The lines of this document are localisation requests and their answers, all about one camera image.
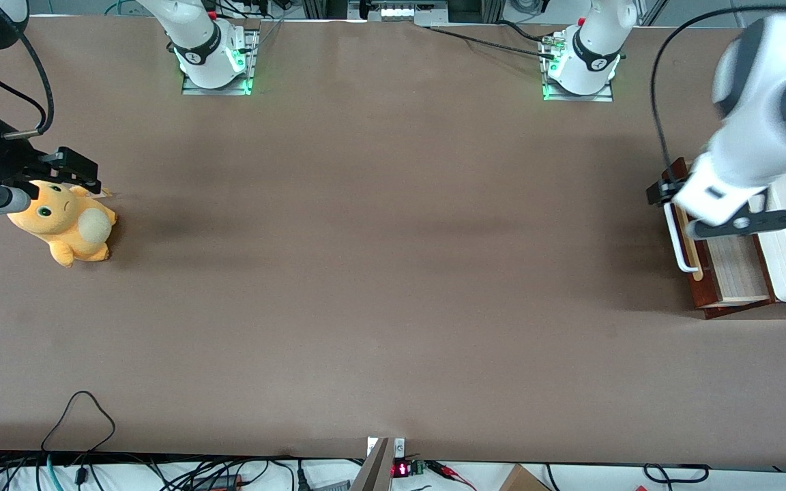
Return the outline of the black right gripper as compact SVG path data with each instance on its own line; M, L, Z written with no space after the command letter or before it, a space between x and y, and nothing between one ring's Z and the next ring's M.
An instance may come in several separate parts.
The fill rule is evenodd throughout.
M52 168L48 162L41 161L46 154L38 151L28 140L6 140L3 134L12 130L0 120L0 185L12 185L15 181L38 180L38 187L54 186L69 190L76 196L102 196L102 187L93 184L89 187L69 181L51 181ZM68 147L57 148L57 170L60 176L71 176L77 181L99 180L99 165L81 153Z

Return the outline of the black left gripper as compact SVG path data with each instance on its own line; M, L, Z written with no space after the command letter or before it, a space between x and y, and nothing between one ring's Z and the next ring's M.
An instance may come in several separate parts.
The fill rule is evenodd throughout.
M646 189L647 203L652 206L662 206L673 201L674 196L683 189L688 177L679 178L674 174L664 174L663 179L655 181Z

